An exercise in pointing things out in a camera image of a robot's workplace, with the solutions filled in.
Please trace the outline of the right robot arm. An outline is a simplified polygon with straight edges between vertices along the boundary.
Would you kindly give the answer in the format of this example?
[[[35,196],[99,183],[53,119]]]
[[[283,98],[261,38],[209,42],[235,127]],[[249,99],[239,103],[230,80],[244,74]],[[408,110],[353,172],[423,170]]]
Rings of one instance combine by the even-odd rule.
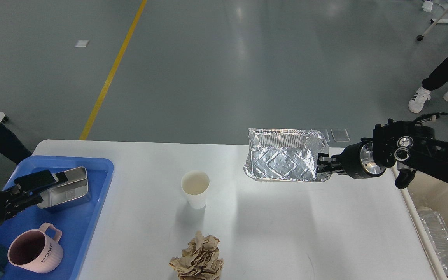
[[[441,115],[430,113],[412,121],[388,119],[386,124],[377,124],[371,138],[362,138],[340,154],[318,154],[317,172],[369,179],[397,166],[398,189],[407,188],[418,171],[448,183],[448,142],[437,140],[434,129],[424,125]]]

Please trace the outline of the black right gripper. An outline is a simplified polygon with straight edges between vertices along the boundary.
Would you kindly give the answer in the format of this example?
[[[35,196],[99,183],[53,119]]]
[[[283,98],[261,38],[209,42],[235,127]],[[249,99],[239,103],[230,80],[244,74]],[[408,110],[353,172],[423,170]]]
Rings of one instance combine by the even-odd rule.
[[[317,172],[346,175],[353,179],[380,177],[386,167],[373,158],[373,143],[360,142],[346,147],[341,154],[317,154]]]

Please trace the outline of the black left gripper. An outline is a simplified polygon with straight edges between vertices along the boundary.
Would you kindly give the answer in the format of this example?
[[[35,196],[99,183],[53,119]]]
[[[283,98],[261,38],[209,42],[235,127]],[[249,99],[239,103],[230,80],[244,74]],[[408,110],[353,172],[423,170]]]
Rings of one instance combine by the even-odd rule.
[[[10,190],[0,190],[0,226],[30,206],[43,202],[40,193],[69,179],[64,172],[43,170],[14,179]]]

